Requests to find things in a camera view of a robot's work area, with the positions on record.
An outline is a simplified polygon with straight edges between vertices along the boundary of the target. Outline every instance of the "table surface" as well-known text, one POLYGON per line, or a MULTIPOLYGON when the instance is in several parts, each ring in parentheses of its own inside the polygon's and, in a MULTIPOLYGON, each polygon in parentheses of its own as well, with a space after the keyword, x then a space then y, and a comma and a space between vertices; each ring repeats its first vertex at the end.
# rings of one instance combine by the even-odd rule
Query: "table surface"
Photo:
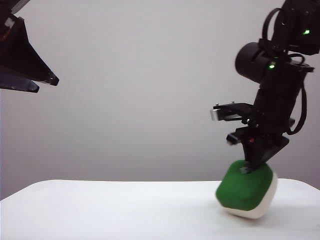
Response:
POLYGON ((2 240, 320 240, 320 190, 279 179, 267 214, 223 211, 219 181, 48 180, 1 201, 2 240))

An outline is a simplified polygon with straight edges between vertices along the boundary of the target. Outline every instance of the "wire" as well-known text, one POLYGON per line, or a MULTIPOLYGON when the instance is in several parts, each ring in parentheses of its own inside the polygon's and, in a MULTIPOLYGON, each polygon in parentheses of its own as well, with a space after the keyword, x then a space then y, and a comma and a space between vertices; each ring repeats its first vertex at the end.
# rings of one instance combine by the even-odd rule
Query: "wire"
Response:
POLYGON ((268 53, 268 55, 270 55, 271 57, 278 57, 278 55, 276 55, 272 49, 272 46, 268 40, 268 29, 269 29, 269 25, 270 25, 270 21, 272 19, 272 17, 277 13, 277 12, 282 12, 284 15, 284 22, 283 24, 288 24, 288 16, 285 12, 284 9, 282 8, 275 8, 273 9, 269 15, 266 17, 264 24, 263 24, 263 28, 262 28, 262 42, 263 42, 263 46, 265 48, 265 51, 268 53))
POLYGON ((305 56, 303 56, 303 55, 300 54, 300 53, 292 53, 292 54, 289 54, 288 57, 289 57, 289 58, 300 57, 300 58, 301 58, 301 62, 299 63, 299 65, 304 64, 305 61, 306 61, 305 56))
POLYGON ((307 119, 307 92, 304 82, 302 83, 301 87, 301 108, 300 120, 293 131, 291 131, 291 129, 289 128, 289 130, 286 132, 288 135, 297 134, 302 129, 307 119))

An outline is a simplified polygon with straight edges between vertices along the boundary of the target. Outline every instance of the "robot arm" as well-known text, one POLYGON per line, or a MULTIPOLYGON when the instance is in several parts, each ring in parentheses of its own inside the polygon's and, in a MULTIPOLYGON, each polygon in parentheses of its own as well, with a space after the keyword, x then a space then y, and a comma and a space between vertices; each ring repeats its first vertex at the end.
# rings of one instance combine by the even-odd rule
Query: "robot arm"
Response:
POLYGON ((254 171, 284 148, 289 140, 283 136, 296 134, 307 116, 307 94, 304 80, 314 68, 305 64, 301 54, 314 55, 320 50, 320 0, 286 0, 267 16, 259 42, 245 45, 235 60, 237 72, 260 84, 253 105, 232 103, 216 105, 213 120, 241 120, 246 127, 230 133, 230 145, 243 146, 246 171, 254 171), (268 27, 279 12, 271 40, 268 27), (299 92, 302 92, 302 113, 295 130, 290 118, 299 92))
POLYGON ((56 86, 57 76, 30 45, 24 19, 14 14, 29 0, 0 0, 0 88, 37 93, 33 81, 56 86))

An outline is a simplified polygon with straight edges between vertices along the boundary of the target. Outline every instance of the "green sponge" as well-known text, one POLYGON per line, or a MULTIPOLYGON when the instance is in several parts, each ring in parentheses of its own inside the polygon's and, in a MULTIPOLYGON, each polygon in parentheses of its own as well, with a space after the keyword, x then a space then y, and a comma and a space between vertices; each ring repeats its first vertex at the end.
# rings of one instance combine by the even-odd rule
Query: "green sponge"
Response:
POLYGON ((216 198, 234 215, 257 219, 267 211, 277 188, 277 175, 266 164, 242 173, 244 160, 235 161, 216 190, 216 198))

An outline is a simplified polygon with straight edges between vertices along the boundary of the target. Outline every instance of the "gray wall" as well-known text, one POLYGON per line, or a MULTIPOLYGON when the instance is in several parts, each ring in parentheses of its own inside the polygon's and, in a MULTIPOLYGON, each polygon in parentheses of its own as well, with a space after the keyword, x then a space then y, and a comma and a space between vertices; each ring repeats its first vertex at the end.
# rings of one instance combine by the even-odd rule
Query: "gray wall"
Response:
MULTIPOLYGON (((49 179, 220 180, 244 157, 225 141, 241 124, 212 122, 209 109, 253 102, 258 84, 234 60, 282 3, 30 1, 18 15, 61 81, 38 94, 2 91, 1 197, 49 179)), ((320 69, 319 60, 307 61, 320 69)), ((279 177, 318 188, 319 76, 306 80, 303 131, 269 162, 279 177)))

